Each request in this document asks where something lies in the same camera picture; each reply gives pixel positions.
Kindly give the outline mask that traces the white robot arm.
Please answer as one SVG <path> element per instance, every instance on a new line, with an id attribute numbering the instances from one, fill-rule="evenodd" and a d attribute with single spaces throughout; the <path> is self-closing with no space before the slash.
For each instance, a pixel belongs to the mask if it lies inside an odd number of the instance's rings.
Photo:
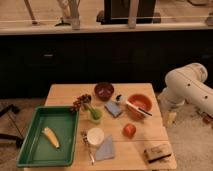
<path id="1" fill-rule="evenodd" d="M 213 117 L 213 88 L 204 84 L 207 77 L 207 69 L 200 63 L 169 71 L 165 76 L 166 87 L 158 96 L 161 107 L 171 110 L 188 101 Z"/>

